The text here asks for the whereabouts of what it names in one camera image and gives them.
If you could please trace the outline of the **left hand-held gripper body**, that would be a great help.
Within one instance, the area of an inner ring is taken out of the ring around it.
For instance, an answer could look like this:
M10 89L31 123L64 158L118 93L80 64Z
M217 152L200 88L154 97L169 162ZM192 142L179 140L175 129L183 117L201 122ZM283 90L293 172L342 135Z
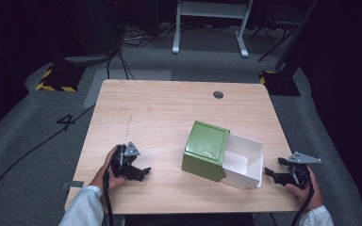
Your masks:
M117 145L115 153L110 159L110 166L113 175L116 178L120 176L125 177L127 172L133 171L132 167L134 166L132 165L132 162L138 155L140 155L140 152L131 141L129 141L127 145Z

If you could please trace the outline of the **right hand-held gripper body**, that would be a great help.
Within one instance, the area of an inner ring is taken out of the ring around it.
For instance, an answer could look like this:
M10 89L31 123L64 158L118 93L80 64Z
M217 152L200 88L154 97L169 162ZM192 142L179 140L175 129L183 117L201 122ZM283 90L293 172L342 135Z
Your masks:
M287 173L283 173L283 186L286 184L293 184L300 189L304 189L305 184L311 179L310 172L308 170L308 164L319 164L321 159L313 157L307 154L295 152L287 159L291 162L291 166L285 166Z

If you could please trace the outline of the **white drawer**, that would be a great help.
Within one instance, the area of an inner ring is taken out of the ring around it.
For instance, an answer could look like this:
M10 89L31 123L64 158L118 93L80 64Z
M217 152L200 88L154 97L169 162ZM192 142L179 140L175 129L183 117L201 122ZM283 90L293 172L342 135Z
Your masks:
M228 138L222 167L222 183L237 188L260 188L262 182L263 154L258 141L231 134Z

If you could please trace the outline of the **person's left hand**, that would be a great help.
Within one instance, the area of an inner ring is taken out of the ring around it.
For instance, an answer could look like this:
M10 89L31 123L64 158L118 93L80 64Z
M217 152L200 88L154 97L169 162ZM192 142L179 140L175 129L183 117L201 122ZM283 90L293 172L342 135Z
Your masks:
M115 153L116 147L113 147L110 152L107 154L106 160L101 168L97 171L95 176L90 182L91 186L97 186L101 191L104 190L104 182L108 184L108 190L113 190L118 186L122 186L125 183L125 179L123 177L114 177L113 175L109 174L108 178L106 179L104 175L106 172L109 172L107 168L109 166L110 159L112 155Z

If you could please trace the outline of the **grey tape piece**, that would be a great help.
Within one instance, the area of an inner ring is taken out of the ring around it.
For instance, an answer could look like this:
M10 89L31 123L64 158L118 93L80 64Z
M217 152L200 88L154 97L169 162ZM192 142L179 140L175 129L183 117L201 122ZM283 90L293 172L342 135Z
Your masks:
M71 187L82 187L84 185L83 181L71 181L71 182L65 182L61 185L61 189L63 190L69 190Z

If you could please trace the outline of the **black tape floor mark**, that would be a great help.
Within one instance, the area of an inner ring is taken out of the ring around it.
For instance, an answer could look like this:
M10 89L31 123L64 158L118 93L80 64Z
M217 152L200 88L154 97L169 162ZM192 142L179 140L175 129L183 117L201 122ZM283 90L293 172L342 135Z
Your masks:
M57 120L57 124L62 124L63 125L63 130L67 131L68 128L74 124L74 120L73 120L73 116L68 114L65 117Z

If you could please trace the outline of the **black yellow striped stand base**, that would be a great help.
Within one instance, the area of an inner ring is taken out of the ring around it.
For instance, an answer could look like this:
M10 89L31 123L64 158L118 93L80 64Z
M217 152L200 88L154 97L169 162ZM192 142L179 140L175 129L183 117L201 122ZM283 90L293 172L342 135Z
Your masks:
M36 90L76 92L85 67L67 66L59 68L51 65L43 74Z
M270 95L300 96L293 78L281 72L263 71L258 74L258 78Z

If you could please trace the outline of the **dark slanted stand pole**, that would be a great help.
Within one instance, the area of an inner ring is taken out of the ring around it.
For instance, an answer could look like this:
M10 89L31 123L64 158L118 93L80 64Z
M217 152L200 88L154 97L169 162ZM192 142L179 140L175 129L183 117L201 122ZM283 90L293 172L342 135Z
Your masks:
M301 23L298 25L297 29L295 30L294 34L291 37L291 40L288 42L287 47L285 48L282 55L279 57L277 63L274 65L274 68L280 72L284 69L284 66L287 64L288 57L291 54L292 48L295 45L297 39L300 37L304 26L306 25L307 21L310 18L310 15L312 14L314 8L316 7L319 0L312 0L310 7L308 8L307 13L303 17Z

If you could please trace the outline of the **white metal stand frame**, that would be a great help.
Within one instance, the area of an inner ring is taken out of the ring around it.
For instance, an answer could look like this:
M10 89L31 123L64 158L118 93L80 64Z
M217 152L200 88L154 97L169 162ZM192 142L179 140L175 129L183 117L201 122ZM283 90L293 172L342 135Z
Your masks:
M240 19L239 31L235 32L236 41L242 57L248 57L249 52L243 40L243 34L248 22L254 0L247 0L246 4L192 2L178 0L175 13L175 33L173 36L172 52L177 55L180 51L181 17L198 16L225 19Z

